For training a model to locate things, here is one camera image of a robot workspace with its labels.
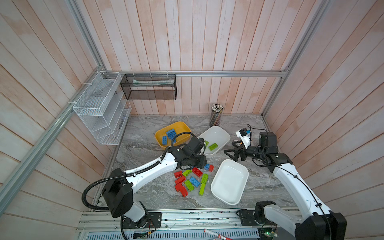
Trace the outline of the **blue lego brick pair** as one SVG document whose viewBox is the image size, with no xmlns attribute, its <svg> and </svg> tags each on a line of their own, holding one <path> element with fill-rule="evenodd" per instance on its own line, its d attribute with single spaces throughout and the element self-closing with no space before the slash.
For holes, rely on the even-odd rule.
<svg viewBox="0 0 384 240">
<path fill-rule="evenodd" d="M 166 131 L 166 135 L 170 140 L 173 140 L 175 138 L 175 136 L 177 135 L 177 133 L 176 133 L 175 129 L 170 129 L 170 130 Z"/>
</svg>

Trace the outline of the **red lego brick bottom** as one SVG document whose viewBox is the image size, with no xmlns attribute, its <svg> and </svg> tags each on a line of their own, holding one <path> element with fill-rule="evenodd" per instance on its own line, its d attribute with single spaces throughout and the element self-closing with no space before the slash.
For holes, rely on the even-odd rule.
<svg viewBox="0 0 384 240">
<path fill-rule="evenodd" d="M 186 190 L 186 188 L 182 183 L 175 185 L 175 189 L 177 192 L 180 192 L 183 197 L 186 197 L 188 195 L 188 191 Z"/>
</svg>

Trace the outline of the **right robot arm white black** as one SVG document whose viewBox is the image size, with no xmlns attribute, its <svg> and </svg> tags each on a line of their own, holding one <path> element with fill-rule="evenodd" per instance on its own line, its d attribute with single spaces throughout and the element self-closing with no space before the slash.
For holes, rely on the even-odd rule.
<svg viewBox="0 0 384 240">
<path fill-rule="evenodd" d="M 347 220 L 341 213 L 333 212 L 323 203 L 298 173 L 291 159 L 278 152 L 277 137 L 272 132 L 260 131 L 260 141 L 252 146 L 252 128 L 243 128 L 236 132 L 238 141 L 232 142 L 233 149 L 224 153 L 237 162 L 251 157 L 260 161 L 260 167 L 268 170 L 280 180 L 286 188 L 301 217 L 283 210 L 273 201 L 262 201 L 254 210 L 255 222 L 261 225 L 259 234 L 263 240 L 273 239 L 272 233 L 264 229 L 266 224 L 276 224 L 297 240 L 343 240 L 347 229 Z"/>
</svg>

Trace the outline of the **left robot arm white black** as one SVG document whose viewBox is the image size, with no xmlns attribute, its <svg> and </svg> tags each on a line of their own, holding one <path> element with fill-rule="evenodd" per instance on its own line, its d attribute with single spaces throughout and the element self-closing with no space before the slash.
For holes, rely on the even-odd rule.
<svg viewBox="0 0 384 240">
<path fill-rule="evenodd" d="M 120 168 L 111 172 L 108 178 L 98 180 L 85 188 L 82 193 L 82 203 L 89 209 L 109 211 L 113 218 L 131 222 L 135 228 L 151 226 L 151 219 L 144 204 L 134 200 L 134 193 L 152 180 L 173 172 L 180 167 L 202 169 L 207 164 L 205 156 L 206 144 L 203 138 L 196 137 L 191 132 L 183 132 L 175 137 L 190 135 L 186 144 L 166 147 L 162 155 L 155 160 L 133 170 L 122 171 Z M 105 184 L 102 189 L 106 207 L 92 205 L 87 200 L 87 193 L 94 187 Z"/>
</svg>

